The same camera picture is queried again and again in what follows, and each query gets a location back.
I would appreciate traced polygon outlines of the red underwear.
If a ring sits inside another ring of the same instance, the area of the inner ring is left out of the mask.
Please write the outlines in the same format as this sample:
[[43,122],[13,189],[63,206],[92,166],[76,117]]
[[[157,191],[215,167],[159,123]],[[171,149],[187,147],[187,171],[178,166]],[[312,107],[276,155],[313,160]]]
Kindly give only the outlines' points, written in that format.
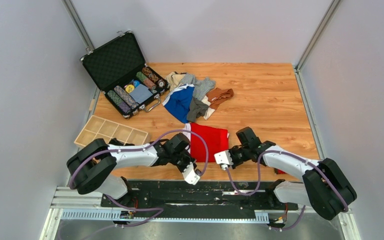
[[[200,135],[206,142],[208,148],[208,162],[215,163],[215,154],[229,149],[229,132],[227,129],[199,125],[197,123],[186,123],[184,130],[192,131]],[[182,132],[190,141],[188,152],[198,163],[206,161],[206,150],[202,141],[189,132]]]

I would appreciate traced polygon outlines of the black pinstriped underwear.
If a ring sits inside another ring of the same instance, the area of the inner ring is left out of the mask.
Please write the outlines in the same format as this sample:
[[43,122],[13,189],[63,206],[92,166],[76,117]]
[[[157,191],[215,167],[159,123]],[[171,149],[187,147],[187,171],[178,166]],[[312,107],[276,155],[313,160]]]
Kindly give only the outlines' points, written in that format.
[[125,143],[116,139],[116,138],[112,138],[109,142],[108,142],[110,145],[115,145],[115,146],[124,146]]

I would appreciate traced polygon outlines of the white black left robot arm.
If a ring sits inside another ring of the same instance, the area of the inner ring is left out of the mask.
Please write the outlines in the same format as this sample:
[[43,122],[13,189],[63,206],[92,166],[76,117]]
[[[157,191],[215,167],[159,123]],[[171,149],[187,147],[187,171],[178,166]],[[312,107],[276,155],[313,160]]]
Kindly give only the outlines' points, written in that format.
[[190,185],[200,180],[196,160],[187,151],[188,138],[178,133],[171,139],[159,139],[143,145],[107,144],[97,138],[82,148],[66,163],[71,175],[68,186],[80,195],[92,192],[112,197],[120,206],[129,206],[133,193],[127,180],[111,174],[127,167],[158,167],[172,164]]

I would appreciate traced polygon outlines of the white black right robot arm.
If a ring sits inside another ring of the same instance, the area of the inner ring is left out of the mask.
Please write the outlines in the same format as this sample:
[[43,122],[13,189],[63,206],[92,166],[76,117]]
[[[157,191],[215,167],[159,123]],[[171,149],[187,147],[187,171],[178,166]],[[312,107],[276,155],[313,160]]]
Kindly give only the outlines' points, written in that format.
[[341,212],[347,212],[358,195],[339,165],[331,158],[316,160],[289,152],[276,143],[261,141],[250,127],[236,133],[240,145],[216,153],[217,164],[225,171],[252,161],[261,166],[281,170],[298,182],[280,180],[265,195],[266,204],[278,209],[284,203],[311,206],[326,220],[332,220]]

